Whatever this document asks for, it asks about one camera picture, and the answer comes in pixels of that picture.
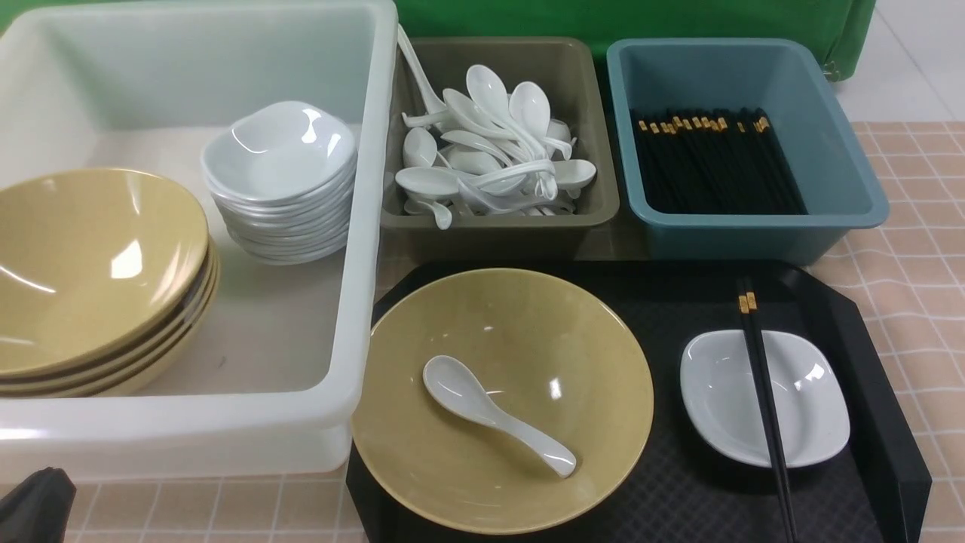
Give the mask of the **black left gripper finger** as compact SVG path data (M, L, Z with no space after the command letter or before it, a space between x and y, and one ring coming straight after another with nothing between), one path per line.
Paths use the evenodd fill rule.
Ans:
M1 541L65 541L75 494L62 468L35 471L2 498Z

